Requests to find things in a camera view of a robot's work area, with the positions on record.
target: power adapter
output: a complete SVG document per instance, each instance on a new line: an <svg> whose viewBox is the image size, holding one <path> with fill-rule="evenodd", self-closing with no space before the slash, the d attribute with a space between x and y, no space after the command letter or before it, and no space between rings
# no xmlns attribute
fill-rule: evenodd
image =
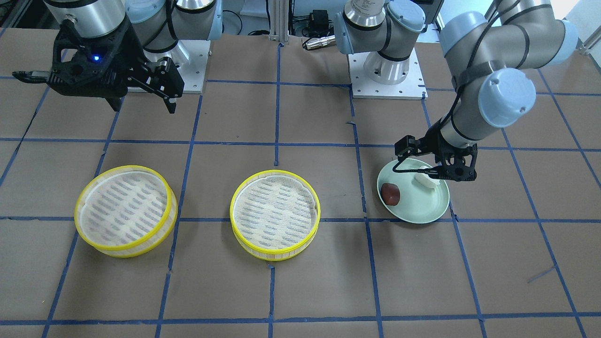
<svg viewBox="0 0 601 338"><path fill-rule="evenodd" d="M307 25L310 37L328 36L329 18L326 10L313 10L309 13L309 24Z"/></svg>

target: red fruit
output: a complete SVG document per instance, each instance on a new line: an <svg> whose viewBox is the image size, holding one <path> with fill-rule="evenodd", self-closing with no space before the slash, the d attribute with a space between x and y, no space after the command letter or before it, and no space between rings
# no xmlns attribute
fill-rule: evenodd
<svg viewBox="0 0 601 338"><path fill-rule="evenodd" d="M401 192L397 185L392 183L384 183L380 188L380 196L386 205L395 206L401 200Z"/></svg>

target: round strainer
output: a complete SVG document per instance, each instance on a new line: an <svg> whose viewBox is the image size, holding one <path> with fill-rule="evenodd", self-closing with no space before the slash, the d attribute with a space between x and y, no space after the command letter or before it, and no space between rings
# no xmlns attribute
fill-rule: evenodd
<svg viewBox="0 0 601 338"><path fill-rule="evenodd" d="M234 193L230 219L240 245L264 260L299 254L315 237L321 208L303 178L267 170L246 179Z"/></svg>
<svg viewBox="0 0 601 338"><path fill-rule="evenodd" d="M81 238L113 257L133 257L159 245L171 232L177 201L156 171L126 165L90 182L75 206Z"/></svg>

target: green plate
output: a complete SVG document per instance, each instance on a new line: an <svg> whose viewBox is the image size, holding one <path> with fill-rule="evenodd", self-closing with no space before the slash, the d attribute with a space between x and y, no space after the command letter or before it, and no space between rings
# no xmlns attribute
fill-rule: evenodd
<svg viewBox="0 0 601 338"><path fill-rule="evenodd" d="M382 204L396 217L410 223L424 224L436 221L449 206L449 188L444 180L434 189L427 188L415 180L415 173L395 173L392 168L397 160L386 164L377 177L377 191ZM431 165L417 159L408 158L397 169L419 169ZM380 189L384 183L397 185L401 200L395 206L388 206L382 200Z"/></svg>

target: metal mounting plate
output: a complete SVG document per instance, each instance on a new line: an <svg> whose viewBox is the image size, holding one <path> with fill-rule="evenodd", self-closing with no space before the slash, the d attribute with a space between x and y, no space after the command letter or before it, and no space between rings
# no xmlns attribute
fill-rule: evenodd
<svg viewBox="0 0 601 338"><path fill-rule="evenodd" d="M349 55L349 72L353 84L353 97L357 99L394 100L421 100L422 95L428 97L415 49L409 57L410 62L407 77L398 85L383 85L370 79L363 70L363 63L367 55L369 55L368 52Z"/></svg>
<svg viewBox="0 0 601 338"><path fill-rule="evenodd" d="M211 41L206 40L181 40L190 55L190 63L179 67L184 80L184 93L202 94L207 70L207 62ZM141 88L128 88L133 93L145 93Z"/></svg>

